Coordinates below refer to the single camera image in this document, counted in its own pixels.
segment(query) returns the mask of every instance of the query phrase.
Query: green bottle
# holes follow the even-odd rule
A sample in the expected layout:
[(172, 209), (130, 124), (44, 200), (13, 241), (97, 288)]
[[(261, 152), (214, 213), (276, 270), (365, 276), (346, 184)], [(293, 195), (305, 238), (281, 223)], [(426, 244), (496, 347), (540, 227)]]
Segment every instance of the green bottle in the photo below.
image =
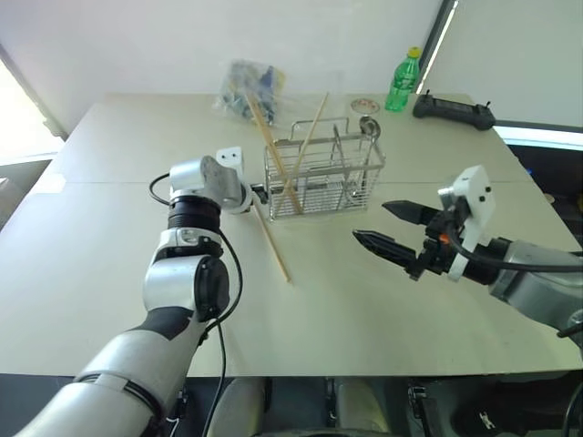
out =
[(407, 58), (395, 70), (389, 95), (386, 97), (384, 108), (387, 111), (401, 112), (407, 105), (409, 94), (419, 77), (419, 56), (421, 49), (411, 47)]

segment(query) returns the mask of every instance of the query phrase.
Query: chopstick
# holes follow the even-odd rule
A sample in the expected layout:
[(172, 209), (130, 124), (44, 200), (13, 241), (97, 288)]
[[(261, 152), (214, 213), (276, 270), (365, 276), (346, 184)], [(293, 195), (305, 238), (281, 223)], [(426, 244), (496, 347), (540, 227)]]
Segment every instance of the chopstick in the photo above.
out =
[(308, 145), (310, 144), (310, 140), (312, 139), (313, 132), (316, 128), (316, 125), (318, 124), (318, 120), (320, 119), (320, 116), (322, 115), (322, 112), (323, 112), (324, 106), (326, 105), (327, 100), (328, 100), (328, 93), (326, 93), (326, 95), (323, 97), (322, 102), (320, 103), (320, 107), (318, 108), (318, 111), (316, 112), (316, 116), (313, 118), (312, 125), (310, 126), (310, 130), (308, 130), (308, 135), (306, 135), (306, 138), (303, 140), (302, 146), (300, 147), (300, 155), (298, 156), (298, 160), (296, 161), (295, 166), (293, 166), (293, 170), (291, 171), (291, 176), (285, 182), (285, 186), (283, 187), (283, 193), (282, 193), (283, 195), (280, 198), (280, 203), (275, 208), (275, 215), (277, 215), (280, 212), (281, 205), (283, 205), (283, 202), (285, 201), (286, 194), (290, 194), (290, 196), (291, 195), (295, 196), (295, 192), (293, 190), (291, 190), (293, 180), (296, 179), (298, 177), (298, 174), (300, 173), (300, 164), (303, 161), (303, 156), (305, 155), (306, 150), (308, 149)]
[[(263, 139), (265, 140), (265, 144), (267, 145), (267, 149), (270, 151), (270, 154), (271, 154), (271, 157), (273, 158), (273, 161), (275, 161), (275, 167), (277, 168), (277, 171), (280, 174), (281, 179), (289, 181), (288, 176), (287, 176), (288, 173), (285, 170), (285, 166), (283, 165), (283, 162), (281, 161), (280, 152), (275, 147), (275, 141), (273, 139), (273, 136), (271, 135), (271, 132), (267, 126), (267, 123), (265, 122), (265, 118), (263, 118), (263, 114), (261, 113), (261, 110), (259, 108), (259, 104), (257, 103), (257, 100), (255, 99), (254, 96), (252, 96), (250, 94), (245, 95), (245, 97), (247, 97), (247, 103), (249, 104), (249, 108), (251, 109), (251, 113), (253, 114), (253, 117), (255, 118), (255, 121), (257, 122), (257, 126), (258, 126), (261, 134), (263, 135)], [(291, 202), (293, 203), (293, 208), (295, 209), (295, 212), (297, 214), (302, 214), (303, 213), (302, 205), (300, 204), (300, 201), (298, 200), (298, 197), (296, 196), (294, 191), (292, 191), (290, 193), (290, 197), (291, 197)]]
[(273, 241), (273, 236), (271, 235), (270, 230), (267, 228), (267, 223), (265, 222), (265, 218), (261, 214), (261, 211), (259, 209), (259, 202), (257, 202), (257, 200), (255, 199), (255, 196), (253, 196), (253, 207), (255, 207), (255, 213), (257, 214), (257, 218), (259, 219), (259, 222), (261, 223), (261, 228), (263, 229), (263, 233), (265, 234), (265, 237), (267, 238), (267, 240), (270, 243), (271, 250), (273, 251), (273, 255), (275, 255), (275, 260), (277, 261), (278, 265), (280, 266), (281, 274), (283, 275), (283, 278), (285, 279), (286, 282), (291, 283), (292, 280), (290, 279), (290, 275), (288, 273), (288, 270), (285, 268), (285, 263), (283, 262), (283, 259), (281, 258), (280, 252), (277, 250), (277, 246), (275, 246), (275, 242)]

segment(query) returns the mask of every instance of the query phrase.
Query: metal utensil holder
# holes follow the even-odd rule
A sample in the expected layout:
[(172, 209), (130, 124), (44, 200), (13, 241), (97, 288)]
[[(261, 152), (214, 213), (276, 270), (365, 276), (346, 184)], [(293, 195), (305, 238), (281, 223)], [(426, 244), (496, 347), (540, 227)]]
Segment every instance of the metal utensil holder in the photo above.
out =
[[(272, 219), (344, 210), (366, 209), (381, 169), (384, 155), (378, 145), (377, 135), (363, 132), (349, 133), (348, 117), (323, 118), (319, 124), (331, 123), (332, 135), (310, 140), (297, 174), (293, 173), (300, 156), (303, 139), (297, 139), (296, 131), (312, 120), (295, 122), (289, 139), (279, 139), (275, 147), (287, 178), (265, 149), (265, 187), (269, 197)], [(288, 194), (284, 194), (287, 180), (302, 206), (300, 211)]]

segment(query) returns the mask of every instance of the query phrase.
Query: black controller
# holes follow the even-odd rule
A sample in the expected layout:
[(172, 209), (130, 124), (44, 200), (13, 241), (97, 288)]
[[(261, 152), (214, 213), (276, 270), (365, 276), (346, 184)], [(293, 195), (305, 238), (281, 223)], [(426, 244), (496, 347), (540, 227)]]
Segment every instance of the black controller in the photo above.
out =
[(484, 106), (443, 100), (442, 98), (433, 97), (427, 91), (426, 94), (417, 98), (413, 108), (413, 115), (417, 118), (441, 117), (467, 123), (478, 130), (488, 130), (496, 123), (496, 119), (488, 105), (490, 105), (490, 102)]

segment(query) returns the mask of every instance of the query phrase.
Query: window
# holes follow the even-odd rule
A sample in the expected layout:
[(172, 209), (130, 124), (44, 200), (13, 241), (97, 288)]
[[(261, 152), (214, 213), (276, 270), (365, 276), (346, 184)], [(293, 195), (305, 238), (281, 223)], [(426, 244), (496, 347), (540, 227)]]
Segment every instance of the window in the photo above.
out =
[(45, 118), (0, 62), (0, 165), (51, 158), (64, 142), (44, 125)]

